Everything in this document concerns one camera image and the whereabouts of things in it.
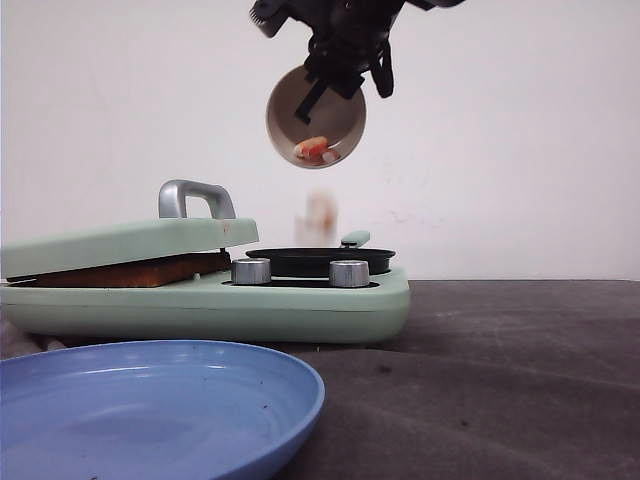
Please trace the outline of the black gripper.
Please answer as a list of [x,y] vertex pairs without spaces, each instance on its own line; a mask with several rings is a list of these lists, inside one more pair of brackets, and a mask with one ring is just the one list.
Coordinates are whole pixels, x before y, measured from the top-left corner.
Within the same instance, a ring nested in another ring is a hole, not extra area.
[[329,87],[351,98],[370,73],[378,94],[394,91],[390,31],[402,1],[324,1],[310,20],[313,35],[304,66],[318,79],[295,110],[304,124]]

